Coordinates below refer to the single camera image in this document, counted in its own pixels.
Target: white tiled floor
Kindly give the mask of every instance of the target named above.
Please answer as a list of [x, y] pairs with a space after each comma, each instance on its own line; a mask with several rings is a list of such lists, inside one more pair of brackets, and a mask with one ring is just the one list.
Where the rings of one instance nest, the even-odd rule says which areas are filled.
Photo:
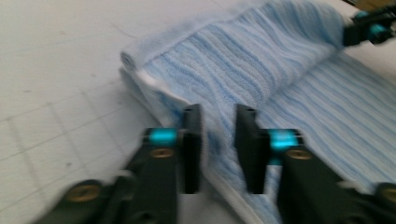
[[[236, 2], [0, 1], [0, 223], [29, 223], [68, 185], [108, 180], [158, 125], [120, 81], [122, 48]], [[209, 192], [182, 196], [181, 223], [237, 222]]]

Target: folded towel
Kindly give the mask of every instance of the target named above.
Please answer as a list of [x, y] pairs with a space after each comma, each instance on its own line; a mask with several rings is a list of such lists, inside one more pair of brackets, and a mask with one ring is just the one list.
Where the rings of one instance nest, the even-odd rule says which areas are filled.
[[343, 17], [309, 1], [261, 1], [184, 21], [126, 47], [122, 78], [163, 126], [201, 104], [205, 177], [246, 223], [278, 223], [279, 168], [249, 195], [233, 148], [235, 104], [263, 128], [296, 128], [345, 178], [396, 182], [396, 88], [343, 52]]

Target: cyan component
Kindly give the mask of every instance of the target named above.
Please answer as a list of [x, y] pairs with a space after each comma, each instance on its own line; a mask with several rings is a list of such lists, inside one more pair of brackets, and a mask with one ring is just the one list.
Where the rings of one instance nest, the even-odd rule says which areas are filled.
[[177, 144], [177, 130], [170, 128], [152, 129], [149, 141], [154, 146], [174, 147]]
[[387, 29], [383, 25], [374, 24], [370, 26], [367, 39], [372, 43], [382, 43], [388, 38], [386, 33]]
[[269, 161], [270, 165], [281, 165], [280, 155], [287, 151], [289, 147], [298, 146], [298, 139], [293, 130], [288, 129], [270, 129], [270, 146], [273, 158]]
[[361, 18], [363, 16], [367, 16], [369, 13], [366, 11], [360, 11], [358, 14], [356, 14], [355, 18]]

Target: towel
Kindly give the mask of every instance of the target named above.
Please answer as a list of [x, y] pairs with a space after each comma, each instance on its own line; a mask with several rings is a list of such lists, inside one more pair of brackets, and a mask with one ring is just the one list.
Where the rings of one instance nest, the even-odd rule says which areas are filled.
[[121, 76], [165, 127], [204, 110], [208, 181], [246, 223], [279, 223], [278, 166], [251, 195], [233, 147], [235, 104], [262, 128], [295, 128], [346, 179], [370, 192], [396, 182], [396, 88], [343, 52], [344, 18], [310, 1], [260, 1], [183, 21], [127, 46]]

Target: grout line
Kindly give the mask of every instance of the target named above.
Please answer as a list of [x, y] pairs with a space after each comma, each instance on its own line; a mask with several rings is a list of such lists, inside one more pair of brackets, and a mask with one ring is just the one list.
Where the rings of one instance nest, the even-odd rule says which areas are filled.
[[84, 124], [81, 124], [81, 125], [77, 126], [76, 128], [72, 128], [72, 129], [70, 129], [70, 130], [68, 130], [68, 131], [66, 130], [65, 133], [58, 134], [58, 135], [56, 135], [56, 136], [54, 136], [54, 137], [51, 137], [50, 139], [45, 140], [44, 142], [40, 142], [40, 143], [35, 144], [35, 145], [31, 146], [31, 147], [27, 147], [27, 148], [25, 148], [25, 150], [28, 151], [28, 150], [30, 150], [30, 149], [32, 149], [32, 148], [34, 148], [34, 147], [39, 147], [39, 146], [41, 146], [41, 145], [47, 143], [48, 141], [51, 141], [51, 140], [53, 140], [53, 139], [55, 139], [55, 138], [58, 138], [58, 137], [61, 137], [62, 135], [66, 134], [66, 133], [71, 133], [71, 132], [73, 132], [73, 131], [75, 131], [75, 130], [77, 130], [77, 129], [79, 129], [79, 128], [82, 128], [82, 127], [84, 127], [84, 126], [86, 126], [86, 125], [89, 125], [89, 124], [91, 124], [91, 123], [93, 123], [93, 122], [99, 120], [100, 118], [103, 118], [103, 117], [105, 117], [105, 116], [107, 116], [107, 115], [110, 115], [110, 114], [112, 114], [112, 113], [118, 112], [118, 111], [120, 111], [120, 110], [122, 110], [122, 109], [123, 109], [123, 108], [120, 108], [120, 109], [117, 109], [117, 110], [115, 110], [115, 111], [106, 113], [106, 114], [104, 114], [103, 116], [100, 116], [100, 117], [97, 118], [97, 119], [90, 120], [90, 121], [88, 121], [88, 122], [86, 122], [86, 123], [84, 123]]
[[93, 160], [87, 161], [87, 165], [93, 164], [94, 162], [99, 161], [100, 159], [102, 159], [103, 157], [105, 157], [105, 156], [107, 156], [107, 155], [109, 155], [109, 154], [111, 154], [111, 153], [113, 153], [113, 151], [111, 151], [111, 150], [108, 151], [108, 152], [105, 152], [104, 154], [100, 155], [99, 157], [97, 157], [97, 158], [95, 158], [95, 159], [93, 159]]
[[213, 4], [215, 4], [216, 6], [218, 6], [219, 8], [223, 8], [224, 9], [224, 7], [222, 7], [221, 5], [219, 5], [217, 2], [216, 2], [216, 0], [210, 0]]
[[92, 104], [92, 102], [90, 101], [87, 92], [83, 91], [82, 95], [84, 96], [84, 98], [86, 99], [86, 101], [88, 102], [88, 105], [90, 106], [90, 108], [93, 110], [93, 113], [96, 114], [96, 116], [99, 118], [100, 123], [103, 125], [103, 127], [105, 128], [107, 134], [110, 136], [111, 140], [113, 141], [113, 143], [117, 146], [117, 149], [119, 150], [119, 152], [121, 153], [122, 156], [126, 156], [125, 152], [122, 150], [120, 144], [116, 141], [116, 138], [114, 137], [114, 135], [111, 133], [111, 131], [108, 129], [107, 125], [105, 124], [105, 122], [103, 121], [103, 116], [99, 116], [99, 112], [96, 110], [95, 106]]
[[40, 182], [38, 180], [38, 176], [37, 173], [35, 172], [35, 167], [33, 166], [32, 162], [29, 159], [29, 155], [27, 155], [27, 153], [23, 153], [26, 152], [26, 149], [24, 148], [22, 142], [21, 142], [21, 137], [17, 131], [17, 127], [15, 126], [14, 122], [12, 119], [8, 119], [8, 125], [9, 128], [11, 130], [11, 134], [13, 135], [13, 137], [15, 138], [15, 141], [17, 143], [17, 147], [20, 150], [23, 159], [25, 161], [25, 164], [27, 165], [27, 168], [29, 170], [29, 173], [31, 175], [31, 177], [33, 178], [33, 183], [35, 185], [35, 187], [37, 188], [37, 192], [39, 194], [39, 198], [41, 200], [41, 202], [45, 205], [46, 208], [48, 208], [45, 199], [44, 199], [44, 193], [42, 192], [41, 188], [40, 188]]
[[17, 203], [20, 203], [21, 201], [23, 201], [23, 200], [29, 198], [30, 196], [34, 195], [35, 193], [39, 193], [39, 191], [40, 191], [40, 189], [36, 189], [36, 190], [34, 190], [33, 192], [29, 193], [28, 195], [26, 195], [26, 196], [24, 196], [24, 197], [22, 197], [22, 198], [19, 198], [19, 199], [18, 199], [17, 201], [15, 201], [14, 203], [9, 204], [9, 205], [5, 206], [4, 208], [0, 209], [0, 213], [2, 213], [3, 211], [7, 210], [9, 207], [12, 207], [12, 206], [16, 205]]
[[[119, 78], [119, 77], [111, 78], [110, 80], [107, 81], [107, 83], [102, 84], [102, 85], [99, 85], [99, 86], [96, 86], [96, 87], [93, 87], [93, 88], [91, 88], [91, 89], [88, 89], [87, 92], [96, 91], [96, 90], [98, 90], [98, 89], [100, 89], [100, 88], [109, 86], [109, 85], [111, 85], [111, 84], [115, 84], [115, 83], [117, 83], [117, 82], [120, 82], [120, 78]], [[62, 99], [59, 99], [59, 100], [57, 100], [57, 101], [55, 101], [55, 102], [51, 102], [51, 103], [54, 104], [54, 105], [56, 105], [56, 104], [59, 104], [59, 103], [61, 103], [61, 102], [63, 102], [63, 101], [69, 100], [69, 99], [71, 99], [71, 98], [73, 98], [73, 97], [76, 97], [76, 96], [78, 96], [78, 95], [80, 95], [80, 94], [81, 94], [81, 93], [71, 94], [71, 95], [68, 95], [68, 96], [66, 96], [66, 97], [64, 97], [64, 98], [62, 98]], [[12, 115], [12, 116], [5, 117], [5, 118], [3, 118], [3, 119], [0, 119], [0, 122], [1, 122], [1, 121], [6, 121], [7, 119], [14, 119], [14, 118], [16, 118], [16, 117], [19, 117], [19, 116], [28, 114], [28, 113], [30, 113], [30, 112], [37, 111], [37, 110], [39, 110], [39, 109], [41, 109], [41, 108], [43, 108], [43, 107], [45, 107], [45, 106], [46, 106], [46, 105], [40, 105], [39, 107], [36, 107], [36, 108], [34, 108], [34, 109], [21, 112], [20, 114], [16, 114], [16, 115]]]
[[14, 157], [14, 156], [18, 156], [18, 155], [20, 155], [20, 154], [21, 154], [21, 152], [17, 152], [17, 153], [12, 154], [12, 155], [10, 155], [10, 156], [8, 156], [8, 157], [5, 157], [5, 158], [3, 158], [3, 159], [0, 159], [0, 162], [6, 161], [6, 160], [11, 159], [11, 158]]
[[78, 152], [78, 149], [76, 147], [75, 142], [72, 140], [72, 138], [70, 137], [69, 132], [66, 130], [65, 126], [64, 126], [64, 122], [61, 120], [61, 117], [59, 117], [58, 113], [56, 113], [55, 108], [53, 108], [53, 104], [48, 104], [49, 110], [51, 111], [52, 115], [55, 117], [56, 122], [59, 124], [59, 126], [61, 127], [62, 130], [62, 134], [64, 135], [64, 137], [66, 138], [66, 141], [69, 142], [69, 144], [72, 146], [72, 150], [76, 153], [77, 158], [80, 162], [80, 164], [82, 164], [82, 169], [84, 170], [85, 174], [88, 174], [88, 169], [85, 166], [83, 159], [81, 158], [81, 155]]

